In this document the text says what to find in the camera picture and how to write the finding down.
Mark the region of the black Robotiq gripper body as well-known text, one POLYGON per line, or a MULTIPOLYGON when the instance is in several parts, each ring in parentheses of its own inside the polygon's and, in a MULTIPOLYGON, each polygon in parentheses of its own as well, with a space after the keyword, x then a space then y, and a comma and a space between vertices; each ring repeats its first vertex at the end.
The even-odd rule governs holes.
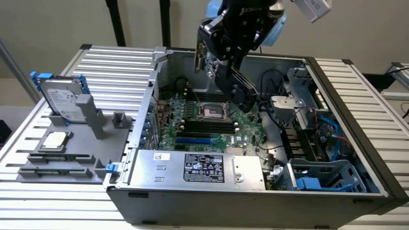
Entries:
POLYGON ((224 0, 220 7, 221 26, 233 47, 242 52, 256 50, 274 25, 270 6, 274 0, 224 0))

